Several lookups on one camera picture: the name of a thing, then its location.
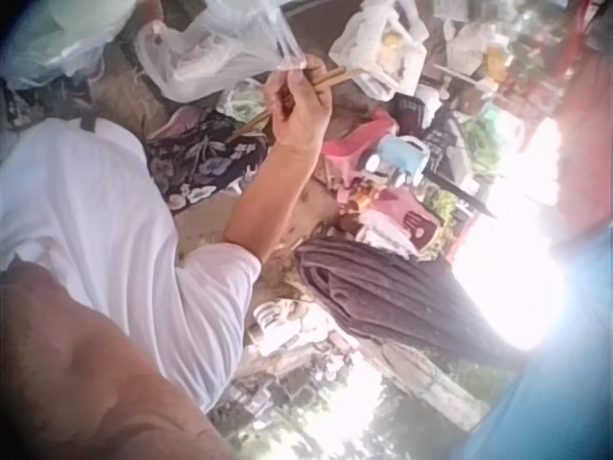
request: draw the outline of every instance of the person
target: person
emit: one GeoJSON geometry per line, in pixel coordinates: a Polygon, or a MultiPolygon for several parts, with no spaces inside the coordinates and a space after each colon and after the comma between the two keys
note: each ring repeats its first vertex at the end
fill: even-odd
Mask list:
{"type": "Polygon", "coordinates": [[[231,458],[193,401],[49,270],[15,260],[0,289],[3,459],[231,458]]]}
{"type": "MultiPolygon", "coordinates": [[[[134,136],[101,119],[94,132],[79,121],[53,119],[26,130],[0,167],[0,269],[20,260],[30,263],[22,270],[48,272],[71,302],[108,317],[162,376],[209,410],[240,358],[261,263],[317,163],[331,94],[316,93],[311,81],[325,74],[322,60],[308,56],[304,72],[271,75],[265,95],[276,143],[221,242],[196,249],[181,264],[176,227],[134,136]],[[287,90],[291,110],[282,100],[287,90]]],[[[28,296],[31,288],[19,289],[28,296]]],[[[37,314],[41,324],[56,322],[53,308],[37,314]]],[[[80,331],[60,331],[54,347],[40,348],[41,363],[48,358],[51,366],[53,353],[71,355],[80,331]]],[[[95,358],[85,349],[80,359],[95,358]]]]}

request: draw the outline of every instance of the chopsticks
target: chopsticks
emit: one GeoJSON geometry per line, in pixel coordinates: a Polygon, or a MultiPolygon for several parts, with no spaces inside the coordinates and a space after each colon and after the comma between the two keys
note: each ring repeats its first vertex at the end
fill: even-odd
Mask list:
{"type": "MultiPolygon", "coordinates": [[[[345,67],[337,67],[334,70],[329,71],[325,74],[321,79],[313,82],[313,87],[316,92],[321,93],[322,91],[333,87],[335,84],[342,83],[343,81],[350,80],[358,75],[362,74],[364,71],[362,69],[353,69],[347,71],[345,67]]],[[[237,138],[246,134],[254,129],[260,123],[268,120],[270,117],[270,112],[268,110],[264,110],[260,115],[255,117],[237,132],[232,134],[227,140],[226,143],[235,141],[237,138]]]]}

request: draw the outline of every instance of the white plastic bag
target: white plastic bag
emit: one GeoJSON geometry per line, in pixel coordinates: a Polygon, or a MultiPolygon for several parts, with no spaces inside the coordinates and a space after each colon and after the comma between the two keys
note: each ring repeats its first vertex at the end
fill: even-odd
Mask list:
{"type": "Polygon", "coordinates": [[[273,0],[210,0],[207,5],[183,33],[157,22],[136,37],[143,68],[167,98],[187,103],[262,72],[304,65],[273,0]]]}
{"type": "Polygon", "coordinates": [[[427,53],[400,24],[396,7],[389,0],[367,0],[329,51],[337,64],[366,70],[354,81],[380,101],[396,92],[414,94],[427,53]]]}
{"type": "Polygon", "coordinates": [[[239,81],[221,94],[217,111],[248,123],[266,109],[263,84],[253,79],[239,81]]]}
{"type": "Polygon", "coordinates": [[[137,0],[41,0],[19,22],[0,59],[10,89],[43,86],[93,71],[137,0]]]}

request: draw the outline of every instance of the blue fabric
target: blue fabric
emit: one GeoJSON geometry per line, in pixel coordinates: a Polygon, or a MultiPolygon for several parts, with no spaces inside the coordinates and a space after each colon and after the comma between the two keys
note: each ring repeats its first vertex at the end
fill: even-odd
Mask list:
{"type": "Polygon", "coordinates": [[[609,227],[563,261],[562,314],[451,460],[611,458],[612,257],[609,227]]]}

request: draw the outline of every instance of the shirt sleeve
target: shirt sleeve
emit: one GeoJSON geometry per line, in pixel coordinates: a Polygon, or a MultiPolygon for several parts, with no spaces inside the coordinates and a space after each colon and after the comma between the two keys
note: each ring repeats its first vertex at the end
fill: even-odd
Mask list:
{"type": "Polygon", "coordinates": [[[204,410],[221,396],[242,354],[244,317],[260,261],[240,246],[210,244],[177,268],[186,337],[174,376],[204,410]]]}

